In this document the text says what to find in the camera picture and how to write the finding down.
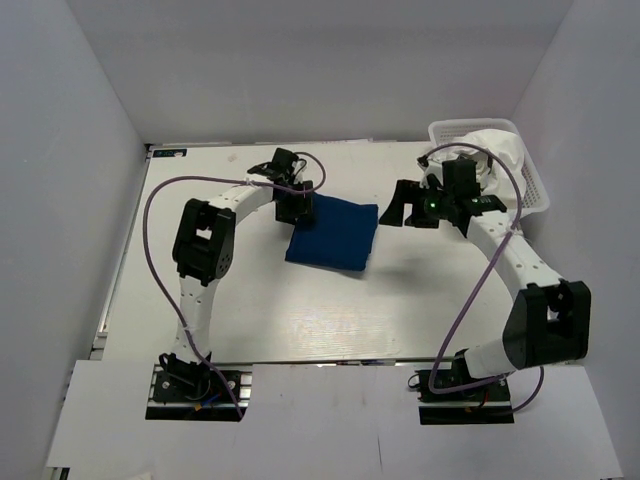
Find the white t shirt black print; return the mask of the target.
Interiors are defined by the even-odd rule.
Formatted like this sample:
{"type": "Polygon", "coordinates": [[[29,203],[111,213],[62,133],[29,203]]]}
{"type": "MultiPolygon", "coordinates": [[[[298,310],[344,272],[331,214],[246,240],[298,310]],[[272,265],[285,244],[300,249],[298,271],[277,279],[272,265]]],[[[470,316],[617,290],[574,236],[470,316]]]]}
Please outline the white t shirt black print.
{"type": "Polygon", "coordinates": [[[422,170],[421,192],[445,191],[459,197],[491,194],[495,181],[494,158],[486,150],[464,145],[445,146],[417,160],[422,170]]]}

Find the blue mickey t shirt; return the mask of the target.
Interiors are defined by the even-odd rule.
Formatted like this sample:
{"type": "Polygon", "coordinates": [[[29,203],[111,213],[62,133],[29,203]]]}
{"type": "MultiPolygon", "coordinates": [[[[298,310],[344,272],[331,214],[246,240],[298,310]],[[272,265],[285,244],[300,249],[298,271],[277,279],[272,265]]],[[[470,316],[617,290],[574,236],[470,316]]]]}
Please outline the blue mickey t shirt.
{"type": "Polygon", "coordinates": [[[294,227],[285,260],[347,272],[366,269],[378,226],[376,204],[313,194],[314,220],[294,227]]]}

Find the white t shirt red print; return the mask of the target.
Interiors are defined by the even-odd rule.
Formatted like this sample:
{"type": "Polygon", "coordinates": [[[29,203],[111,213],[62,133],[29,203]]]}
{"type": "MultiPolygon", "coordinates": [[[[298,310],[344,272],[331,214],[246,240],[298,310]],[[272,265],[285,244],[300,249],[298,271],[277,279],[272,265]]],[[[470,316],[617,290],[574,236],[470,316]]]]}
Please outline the white t shirt red print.
{"type": "Polygon", "coordinates": [[[448,155],[462,153],[475,157],[476,178],[483,195],[497,196],[508,209],[517,207],[517,197],[513,178],[521,197],[526,193],[526,181],[522,173],[525,160],[524,143],[521,138],[508,131],[498,129],[482,129],[455,137],[453,142],[468,143],[482,147],[497,156],[507,167],[505,169],[487,155],[469,147],[452,147],[448,155]]]}

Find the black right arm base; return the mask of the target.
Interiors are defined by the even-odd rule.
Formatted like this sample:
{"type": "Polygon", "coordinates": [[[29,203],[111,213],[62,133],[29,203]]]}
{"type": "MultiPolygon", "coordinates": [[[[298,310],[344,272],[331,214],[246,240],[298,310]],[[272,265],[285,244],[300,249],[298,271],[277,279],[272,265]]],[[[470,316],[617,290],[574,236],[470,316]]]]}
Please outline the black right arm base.
{"type": "Polygon", "coordinates": [[[420,424],[463,426],[513,424],[511,394],[506,380],[462,392],[435,394],[428,388],[430,370],[417,370],[407,380],[417,394],[420,424]]]}

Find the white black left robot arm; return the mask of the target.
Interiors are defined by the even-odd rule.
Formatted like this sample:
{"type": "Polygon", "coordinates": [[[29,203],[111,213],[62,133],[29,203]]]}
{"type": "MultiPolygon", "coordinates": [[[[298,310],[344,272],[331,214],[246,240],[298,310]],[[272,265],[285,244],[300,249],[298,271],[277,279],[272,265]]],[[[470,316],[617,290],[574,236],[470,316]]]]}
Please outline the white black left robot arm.
{"type": "Polygon", "coordinates": [[[182,318],[171,354],[184,363],[211,358],[209,342],[214,296],[230,270],[236,227],[259,208],[275,204],[275,220],[313,221],[313,182],[303,178],[306,160],[278,148],[271,161],[247,171],[239,185],[208,200],[189,200],[183,210],[172,258],[180,280],[182,318]]]}

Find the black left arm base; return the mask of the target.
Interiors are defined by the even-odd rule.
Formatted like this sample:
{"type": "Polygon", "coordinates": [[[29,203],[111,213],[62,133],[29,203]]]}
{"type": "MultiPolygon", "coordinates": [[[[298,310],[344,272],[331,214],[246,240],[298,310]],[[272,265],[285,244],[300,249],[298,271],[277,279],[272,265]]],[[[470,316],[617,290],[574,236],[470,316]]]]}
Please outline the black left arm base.
{"type": "Polygon", "coordinates": [[[149,388],[145,419],[152,421],[239,422],[232,392],[242,413],[248,407],[252,372],[223,369],[223,379],[209,367],[161,354],[149,388]]]}

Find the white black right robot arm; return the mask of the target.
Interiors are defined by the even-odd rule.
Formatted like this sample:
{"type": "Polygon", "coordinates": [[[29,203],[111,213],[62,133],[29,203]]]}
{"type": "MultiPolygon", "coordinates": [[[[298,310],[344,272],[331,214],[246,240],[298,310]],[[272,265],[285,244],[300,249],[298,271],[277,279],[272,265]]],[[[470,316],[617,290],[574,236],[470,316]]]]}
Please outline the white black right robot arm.
{"type": "Polygon", "coordinates": [[[497,338],[459,351],[449,377],[428,377],[437,395],[475,390],[509,374],[586,357],[591,321],[591,291],[549,267],[517,232],[522,207],[508,208],[481,191],[473,157],[461,154],[434,168],[419,157],[419,181],[397,182],[379,222],[385,226],[436,229],[443,221],[487,258],[513,305],[497,338]]]}

